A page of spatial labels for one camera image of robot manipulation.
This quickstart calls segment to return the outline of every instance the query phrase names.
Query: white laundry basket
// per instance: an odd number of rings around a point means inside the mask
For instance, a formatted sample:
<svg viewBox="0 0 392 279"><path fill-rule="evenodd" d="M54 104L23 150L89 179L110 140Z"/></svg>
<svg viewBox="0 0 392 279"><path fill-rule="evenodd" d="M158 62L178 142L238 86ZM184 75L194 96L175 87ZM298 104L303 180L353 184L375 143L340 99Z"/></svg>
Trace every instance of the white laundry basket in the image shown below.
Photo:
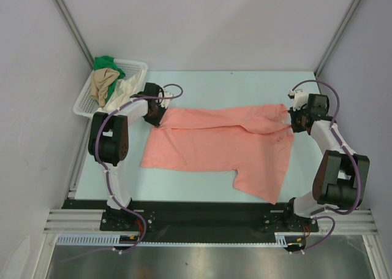
<svg viewBox="0 0 392 279"><path fill-rule="evenodd" d="M126 59L115 59L115 64L125 72L124 79L131 78L131 76L137 74L139 71L142 71L140 80L138 82L139 87L142 86L140 82L143 82L147 73L147 64L141 63L139 61L134 60L126 60ZM94 112L99 108L98 102L96 102L93 98L91 98L91 76L87 79L81 93L79 94L78 99L73 105L73 112L77 115L83 115L84 117L92 118Z"/></svg>

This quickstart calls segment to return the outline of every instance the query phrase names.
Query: metallic floor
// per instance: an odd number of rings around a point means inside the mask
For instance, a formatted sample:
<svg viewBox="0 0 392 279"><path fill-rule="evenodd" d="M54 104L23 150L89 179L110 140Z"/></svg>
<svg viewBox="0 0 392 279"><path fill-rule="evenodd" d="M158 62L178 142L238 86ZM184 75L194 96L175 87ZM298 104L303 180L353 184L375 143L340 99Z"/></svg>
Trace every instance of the metallic floor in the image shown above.
<svg viewBox="0 0 392 279"><path fill-rule="evenodd" d="M47 279L374 278L361 236L332 236L305 255L282 248L136 247L121 256L101 251L62 262L92 249L57 246Z"/></svg>

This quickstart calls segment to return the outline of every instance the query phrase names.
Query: white table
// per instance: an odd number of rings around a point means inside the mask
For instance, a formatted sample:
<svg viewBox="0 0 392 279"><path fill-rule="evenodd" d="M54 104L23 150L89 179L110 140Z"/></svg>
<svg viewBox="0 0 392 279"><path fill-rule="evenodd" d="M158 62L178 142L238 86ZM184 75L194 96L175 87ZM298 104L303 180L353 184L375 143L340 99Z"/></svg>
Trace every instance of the white table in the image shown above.
<svg viewBox="0 0 392 279"><path fill-rule="evenodd" d="M309 79L314 79L312 72L148 72L146 76L147 82L161 86L177 83L184 88L183 96L173 100L170 107L211 110L279 103L290 107L289 89ZM310 93L319 92L315 83L303 88ZM175 87L170 91L177 92ZM125 181L134 200L264 202L233 189L236 172L176 172L140 167L150 129L143 119L129 127ZM86 154L75 198L106 199L103 169L87 151ZM321 158L316 142L306 132L295 134L279 202L312 189Z"/></svg>

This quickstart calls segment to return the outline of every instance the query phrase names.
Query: pink cloth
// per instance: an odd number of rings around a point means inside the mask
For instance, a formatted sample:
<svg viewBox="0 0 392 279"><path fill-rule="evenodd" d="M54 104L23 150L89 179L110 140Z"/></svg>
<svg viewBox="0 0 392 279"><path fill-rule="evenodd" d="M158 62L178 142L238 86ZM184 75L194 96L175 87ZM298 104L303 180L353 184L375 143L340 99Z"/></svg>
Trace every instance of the pink cloth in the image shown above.
<svg viewBox="0 0 392 279"><path fill-rule="evenodd" d="M275 204L293 134L283 105L224 110L168 109L146 144L142 167L237 170L234 188Z"/></svg>

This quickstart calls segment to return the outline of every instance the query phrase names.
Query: green cloth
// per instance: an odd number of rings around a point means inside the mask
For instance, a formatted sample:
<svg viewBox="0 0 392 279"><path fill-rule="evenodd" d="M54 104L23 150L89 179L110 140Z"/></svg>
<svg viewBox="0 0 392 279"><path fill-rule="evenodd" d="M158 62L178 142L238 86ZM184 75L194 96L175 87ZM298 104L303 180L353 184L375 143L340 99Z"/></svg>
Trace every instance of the green cloth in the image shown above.
<svg viewBox="0 0 392 279"><path fill-rule="evenodd" d="M114 63L114 60L115 59L113 57L107 55L96 57L96 59L94 60L93 69L96 71L98 69L105 69L106 67L108 67L109 69L114 69L115 71L118 71L120 73L117 79L124 78L125 72ZM108 87L108 96L106 97L105 100L106 103L109 101L110 96L115 91L117 79Z"/></svg>

